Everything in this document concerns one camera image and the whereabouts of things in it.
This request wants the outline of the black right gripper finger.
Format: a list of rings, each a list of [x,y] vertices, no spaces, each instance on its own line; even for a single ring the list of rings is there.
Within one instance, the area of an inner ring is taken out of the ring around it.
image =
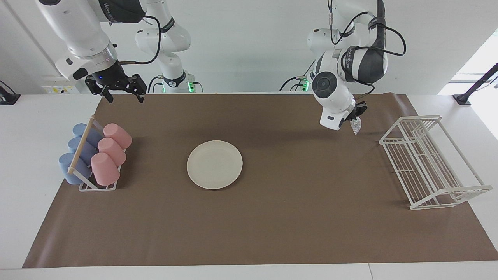
[[[109,92],[109,86],[104,85],[103,87],[101,87],[100,85],[98,85],[95,78],[91,75],[89,75],[85,78],[85,84],[86,84],[86,86],[89,89],[91,94],[99,95],[99,96],[105,98],[108,101],[108,103],[113,103],[114,98],[113,98],[112,94],[110,94],[110,92]]]
[[[132,75],[128,78],[128,93],[133,94],[139,103],[144,102],[144,96],[147,92],[147,85],[139,74]]]

